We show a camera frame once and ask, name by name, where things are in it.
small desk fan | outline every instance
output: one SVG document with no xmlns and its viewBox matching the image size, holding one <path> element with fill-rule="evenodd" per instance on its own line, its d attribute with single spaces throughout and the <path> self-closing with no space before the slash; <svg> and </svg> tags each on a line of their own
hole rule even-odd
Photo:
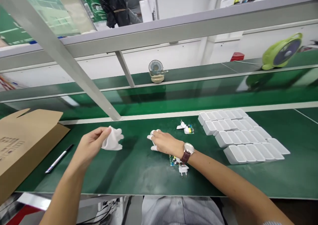
<svg viewBox="0 0 318 225">
<path fill-rule="evenodd" d="M 274 67 L 284 67 L 288 60 L 297 53 L 301 46 L 302 34 L 296 33 L 291 37 L 281 40 L 269 47 L 263 54 L 263 70 Z"/>
<path fill-rule="evenodd" d="M 165 79 L 163 73 L 168 73 L 168 70 L 163 70 L 163 65 L 158 60 L 151 61 L 148 69 L 151 81 L 154 83 L 161 83 Z"/>
</svg>

shirt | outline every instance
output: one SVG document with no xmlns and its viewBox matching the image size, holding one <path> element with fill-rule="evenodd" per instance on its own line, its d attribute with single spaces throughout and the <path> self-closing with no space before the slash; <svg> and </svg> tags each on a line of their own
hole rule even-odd
<svg viewBox="0 0 318 225">
<path fill-rule="evenodd" d="M 145 196 L 142 225 L 224 225 L 221 212 L 210 197 Z M 265 222 L 263 225 L 281 225 Z"/>
</svg>

black pen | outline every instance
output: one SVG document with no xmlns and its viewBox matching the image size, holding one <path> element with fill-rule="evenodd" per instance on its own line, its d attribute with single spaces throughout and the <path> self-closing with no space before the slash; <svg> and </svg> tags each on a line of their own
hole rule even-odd
<svg viewBox="0 0 318 225">
<path fill-rule="evenodd" d="M 57 165 L 57 163 L 63 158 L 63 156 L 65 156 L 67 152 L 69 152 L 72 149 L 73 146 L 74 144 L 71 144 L 65 151 L 63 151 L 63 153 L 53 162 L 53 164 L 50 166 L 50 168 L 47 169 L 45 173 L 46 174 L 50 173 L 51 170 L 53 170 L 53 168 Z"/>
</svg>

hand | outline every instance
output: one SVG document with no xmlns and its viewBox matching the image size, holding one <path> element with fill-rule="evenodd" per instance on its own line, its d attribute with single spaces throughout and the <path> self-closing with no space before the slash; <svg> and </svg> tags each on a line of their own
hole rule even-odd
<svg viewBox="0 0 318 225">
<path fill-rule="evenodd" d="M 83 135 L 70 162 L 70 166 L 75 169 L 87 169 L 111 131 L 110 127 L 99 127 Z"/>
<path fill-rule="evenodd" d="M 157 151 L 173 155 L 177 158 L 182 158 L 185 144 L 183 141 L 179 141 L 169 133 L 160 130 L 153 132 L 151 140 L 157 146 Z"/>
</svg>

wristwatch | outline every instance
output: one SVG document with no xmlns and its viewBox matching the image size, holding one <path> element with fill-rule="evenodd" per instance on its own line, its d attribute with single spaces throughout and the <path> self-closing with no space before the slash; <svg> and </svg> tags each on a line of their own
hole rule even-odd
<svg viewBox="0 0 318 225">
<path fill-rule="evenodd" d="M 181 162 L 183 163 L 187 163 L 190 156 L 194 153 L 194 147 L 193 145 L 191 145 L 190 143 L 185 143 L 184 144 L 184 153 L 183 156 L 181 158 Z"/>
</svg>

